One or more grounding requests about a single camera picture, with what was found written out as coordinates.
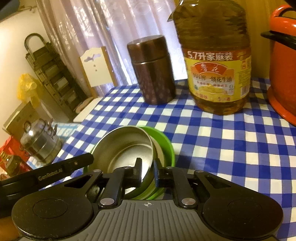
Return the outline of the person's left hand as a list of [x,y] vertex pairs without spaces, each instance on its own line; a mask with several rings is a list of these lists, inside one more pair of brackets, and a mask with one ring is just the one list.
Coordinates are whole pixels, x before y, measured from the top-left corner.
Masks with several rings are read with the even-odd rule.
[[9,241],[19,238],[19,233],[10,216],[0,219],[0,240]]

